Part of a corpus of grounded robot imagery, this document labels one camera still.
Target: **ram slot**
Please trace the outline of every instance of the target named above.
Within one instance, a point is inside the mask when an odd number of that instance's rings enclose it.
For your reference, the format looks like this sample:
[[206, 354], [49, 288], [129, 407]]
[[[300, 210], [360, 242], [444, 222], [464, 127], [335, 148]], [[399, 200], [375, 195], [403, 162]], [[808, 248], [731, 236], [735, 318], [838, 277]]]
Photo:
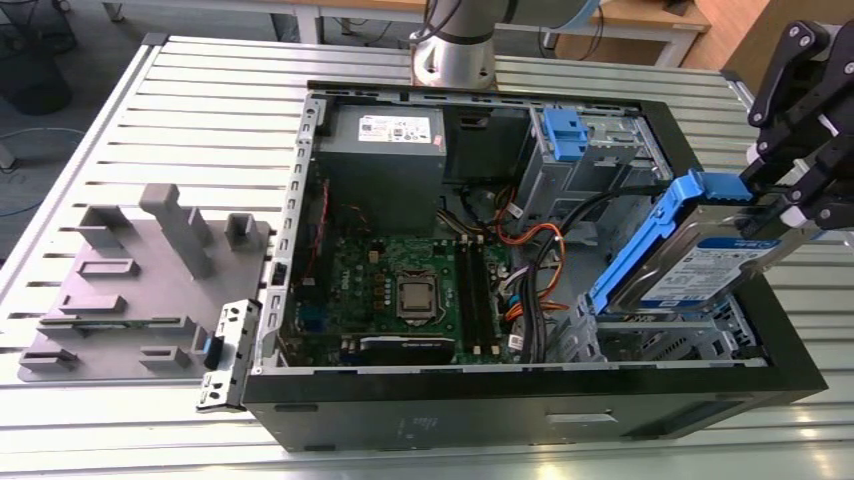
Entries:
[[469, 249], [469, 244], [464, 242], [456, 244], [453, 264], [456, 268], [456, 299], [459, 302], [460, 324], [463, 327], [463, 348], [467, 352], [473, 352], [479, 342], [477, 319], [471, 289]]
[[489, 307], [489, 273], [483, 257], [483, 244], [472, 245], [469, 249], [471, 286], [475, 317], [477, 319], [477, 345], [485, 354], [492, 351], [495, 341], [495, 327], [492, 324], [492, 308]]

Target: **motherboard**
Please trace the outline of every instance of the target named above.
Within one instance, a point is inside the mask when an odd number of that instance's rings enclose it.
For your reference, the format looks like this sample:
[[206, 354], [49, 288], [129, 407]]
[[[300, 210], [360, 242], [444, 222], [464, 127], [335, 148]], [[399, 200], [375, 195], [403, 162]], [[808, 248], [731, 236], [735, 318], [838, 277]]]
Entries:
[[373, 237], [339, 238], [333, 249], [324, 301], [297, 305], [300, 363], [507, 363], [495, 299], [504, 245]]

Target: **sticker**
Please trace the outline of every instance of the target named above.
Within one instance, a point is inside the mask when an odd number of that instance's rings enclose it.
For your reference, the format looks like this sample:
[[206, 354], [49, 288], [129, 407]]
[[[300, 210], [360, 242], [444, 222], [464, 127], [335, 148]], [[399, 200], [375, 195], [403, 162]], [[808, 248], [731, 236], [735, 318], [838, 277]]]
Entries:
[[779, 243], [779, 240], [704, 239], [640, 298], [640, 306], [699, 305], [738, 278], [742, 265], [767, 255]]
[[359, 119], [359, 141], [429, 143], [429, 119], [365, 115]]
[[519, 208], [519, 206], [512, 202], [507, 204], [507, 211], [516, 218], [521, 218], [521, 214], [524, 213], [524, 211]]
[[511, 350], [521, 350], [521, 343], [524, 338], [519, 335], [509, 335], [507, 338], [507, 348]]

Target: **blue drive bay latch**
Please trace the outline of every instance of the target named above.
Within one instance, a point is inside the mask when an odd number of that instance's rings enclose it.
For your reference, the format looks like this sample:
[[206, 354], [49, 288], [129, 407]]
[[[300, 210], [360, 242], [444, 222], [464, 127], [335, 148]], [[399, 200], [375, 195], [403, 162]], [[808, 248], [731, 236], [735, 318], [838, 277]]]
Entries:
[[576, 162], [587, 150], [587, 126], [572, 109], [543, 109], [543, 129], [553, 145], [555, 160]]

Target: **slotted metal surface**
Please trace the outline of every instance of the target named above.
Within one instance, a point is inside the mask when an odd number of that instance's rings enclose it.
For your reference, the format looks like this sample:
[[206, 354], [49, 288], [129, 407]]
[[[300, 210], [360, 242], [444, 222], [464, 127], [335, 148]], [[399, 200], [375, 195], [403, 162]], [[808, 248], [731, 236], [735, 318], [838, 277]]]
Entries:
[[[756, 132], [719, 75], [521, 58], [499, 58], [496, 70], [505, 91], [665, 101], [705, 168], [743, 168]], [[62, 388], [17, 380], [18, 349], [80, 247], [66, 228], [84, 207], [130, 206], [145, 182], [172, 182], [206, 219], [245, 211], [273, 224], [305, 81], [408, 78], [408, 56], [393, 50], [185, 37], [140, 49], [0, 274], [0, 474], [854, 477], [854, 255], [840, 234], [804, 246], [767, 274], [830, 390], [675, 441], [289, 455], [250, 415], [196, 414], [192, 383]], [[130, 208], [128, 216], [137, 215]]]

